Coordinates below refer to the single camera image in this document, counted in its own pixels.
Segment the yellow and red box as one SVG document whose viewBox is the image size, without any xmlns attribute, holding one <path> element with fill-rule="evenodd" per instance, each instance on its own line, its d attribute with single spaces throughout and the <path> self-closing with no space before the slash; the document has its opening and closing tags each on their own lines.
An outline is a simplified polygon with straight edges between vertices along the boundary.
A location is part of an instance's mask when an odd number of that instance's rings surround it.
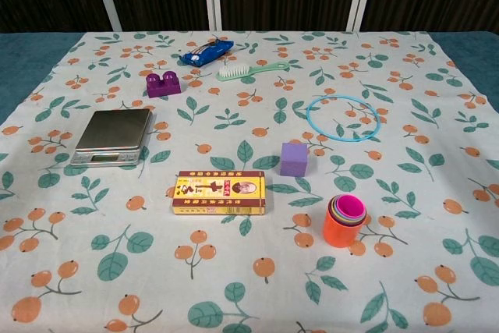
<svg viewBox="0 0 499 333">
<path fill-rule="evenodd" d="M 262 171 L 181 171 L 172 210 L 177 215 L 263 215 L 266 183 Z"/>
</svg>

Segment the silver digital kitchen scale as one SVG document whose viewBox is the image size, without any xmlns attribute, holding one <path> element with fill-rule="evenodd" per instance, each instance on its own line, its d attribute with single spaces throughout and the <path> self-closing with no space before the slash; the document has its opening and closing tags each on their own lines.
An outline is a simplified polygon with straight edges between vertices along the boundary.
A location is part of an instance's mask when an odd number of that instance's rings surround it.
<svg viewBox="0 0 499 333">
<path fill-rule="evenodd" d="M 96 111 L 76 145 L 71 166 L 137 165 L 151 118 L 147 108 Z"/>
</svg>

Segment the purple foam cube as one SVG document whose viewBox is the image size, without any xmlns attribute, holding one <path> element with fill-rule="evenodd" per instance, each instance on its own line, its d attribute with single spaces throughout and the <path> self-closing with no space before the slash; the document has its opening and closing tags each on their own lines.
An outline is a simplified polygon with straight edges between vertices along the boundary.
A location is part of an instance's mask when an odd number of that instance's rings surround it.
<svg viewBox="0 0 499 333">
<path fill-rule="evenodd" d="M 304 177 L 308 164 L 307 146 L 304 143 L 283 143 L 280 162 L 280 175 Z"/>
</svg>

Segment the green brush with white bristles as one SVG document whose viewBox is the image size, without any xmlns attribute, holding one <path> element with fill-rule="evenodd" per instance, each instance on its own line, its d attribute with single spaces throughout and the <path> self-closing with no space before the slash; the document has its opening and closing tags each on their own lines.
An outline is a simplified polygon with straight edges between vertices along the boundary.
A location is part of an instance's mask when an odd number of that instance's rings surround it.
<svg viewBox="0 0 499 333">
<path fill-rule="evenodd" d="M 290 65 L 287 62 L 277 62 L 257 67 L 250 66 L 247 64 L 223 66 L 219 69 L 218 73 L 216 74 L 216 78 L 221 82 L 225 82 L 228 80 L 242 79 L 244 77 L 253 76 L 255 74 L 262 72 L 285 70 L 288 69 L 289 67 Z"/>
</svg>

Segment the blue snack packet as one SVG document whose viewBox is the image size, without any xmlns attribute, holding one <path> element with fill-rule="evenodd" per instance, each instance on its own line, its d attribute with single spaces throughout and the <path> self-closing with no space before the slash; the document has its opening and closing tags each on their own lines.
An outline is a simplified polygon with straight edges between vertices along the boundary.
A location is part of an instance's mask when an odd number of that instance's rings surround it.
<svg viewBox="0 0 499 333">
<path fill-rule="evenodd" d="M 216 38 L 214 41 L 208 42 L 190 52 L 179 57 L 179 60 L 189 66 L 201 67 L 213 62 L 223 56 L 234 45 L 233 41 L 222 40 Z"/>
</svg>

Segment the purple toy brick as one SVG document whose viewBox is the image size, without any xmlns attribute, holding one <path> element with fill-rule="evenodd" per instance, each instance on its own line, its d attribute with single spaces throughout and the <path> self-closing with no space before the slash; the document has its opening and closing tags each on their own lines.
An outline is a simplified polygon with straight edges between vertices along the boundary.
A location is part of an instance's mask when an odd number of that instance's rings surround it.
<svg viewBox="0 0 499 333">
<path fill-rule="evenodd" d="M 173 71 L 166 71 L 162 76 L 156 73 L 148 74 L 146 85 L 147 95 L 151 98 L 181 93 L 179 78 Z"/>
</svg>

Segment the magenta stacking cup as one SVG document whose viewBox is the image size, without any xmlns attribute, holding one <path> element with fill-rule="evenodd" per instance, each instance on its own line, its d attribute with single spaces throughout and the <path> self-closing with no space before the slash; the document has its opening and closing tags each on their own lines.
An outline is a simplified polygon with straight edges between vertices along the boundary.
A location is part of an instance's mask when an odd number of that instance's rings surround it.
<svg viewBox="0 0 499 333">
<path fill-rule="evenodd" d="M 335 203 L 336 211 L 351 222 L 362 221 L 366 216 L 365 204 L 356 196 L 342 194 Z"/>
</svg>

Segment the floral white tablecloth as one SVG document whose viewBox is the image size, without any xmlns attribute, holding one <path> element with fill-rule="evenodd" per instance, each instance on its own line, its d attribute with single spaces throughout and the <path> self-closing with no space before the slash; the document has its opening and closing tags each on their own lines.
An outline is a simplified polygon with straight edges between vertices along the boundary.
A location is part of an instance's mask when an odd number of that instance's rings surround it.
<svg viewBox="0 0 499 333">
<path fill-rule="evenodd" d="M 0 333 L 499 333 L 499 113 L 429 33 L 219 38 L 197 69 L 213 34 L 83 34 L 0 125 Z M 142 108 L 137 165 L 71 166 L 96 111 Z M 265 214 L 174 214 L 181 171 L 264 172 Z M 367 211 L 343 248 L 339 194 Z"/>
</svg>

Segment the orange stacking cup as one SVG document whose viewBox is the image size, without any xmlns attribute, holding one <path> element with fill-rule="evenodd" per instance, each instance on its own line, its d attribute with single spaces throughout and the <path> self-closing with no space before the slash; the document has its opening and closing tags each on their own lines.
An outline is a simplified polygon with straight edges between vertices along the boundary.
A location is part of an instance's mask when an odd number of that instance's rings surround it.
<svg viewBox="0 0 499 333">
<path fill-rule="evenodd" d="M 341 216 L 335 208 L 336 200 L 341 196 L 339 194 L 331 198 L 328 203 L 324 219 L 323 237 L 331 246 L 337 248 L 348 247 L 355 241 L 361 227 L 365 224 L 366 216 L 362 221 L 351 222 Z"/>
</svg>

